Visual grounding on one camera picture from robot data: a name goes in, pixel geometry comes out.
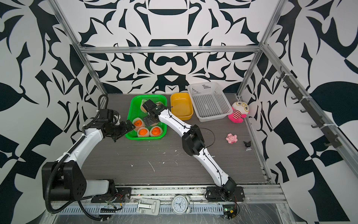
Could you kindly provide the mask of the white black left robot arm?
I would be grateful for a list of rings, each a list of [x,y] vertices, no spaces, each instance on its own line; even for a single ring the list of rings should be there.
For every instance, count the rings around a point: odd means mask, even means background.
[[[82,212],[90,219],[104,222],[109,217],[95,217],[83,206],[82,201],[105,196],[109,203],[118,196],[114,180],[87,180],[82,173],[82,166],[94,149],[104,138],[117,141],[135,126],[130,120],[121,121],[117,111],[104,107],[97,108],[97,114],[91,122],[82,127],[78,141],[54,162],[47,162],[42,167],[43,198],[47,212],[57,214],[73,202],[77,202]]]

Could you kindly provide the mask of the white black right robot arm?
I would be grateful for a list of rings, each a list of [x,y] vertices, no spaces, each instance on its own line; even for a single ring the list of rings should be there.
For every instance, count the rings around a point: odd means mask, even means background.
[[[143,108],[148,115],[144,117],[144,123],[151,125],[156,122],[161,122],[174,130],[182,140],[182,147],[189,155],[197,159],[206,171],[212,177],[215,185],[219,187],[220,193],[229,198],[236,190],[237,184],[235,181],[225,173],[216,163],[214,158],[205,146],[205,141],[200,128],[197,125],[189,125],[177,118],[169,109],[163,104],[156,104],[151,100],[143,103]]]

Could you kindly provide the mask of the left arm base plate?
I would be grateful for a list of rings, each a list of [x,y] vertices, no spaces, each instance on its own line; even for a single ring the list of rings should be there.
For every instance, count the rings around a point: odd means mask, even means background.
[[[110,189],[107,194],[96,195],[92,198],[92,203],[107,203],[108,201],[112,203],[125,203],[131,198],[130,187],[116,187],[115,190]]]

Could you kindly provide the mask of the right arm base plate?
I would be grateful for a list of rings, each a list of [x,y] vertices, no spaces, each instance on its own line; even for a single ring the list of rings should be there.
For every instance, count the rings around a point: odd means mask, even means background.
[[[206,187],[205,199],[209,202],[243,202],[245,194],[242,187],[236,187],[229,196],[222,188],[217,186]]]

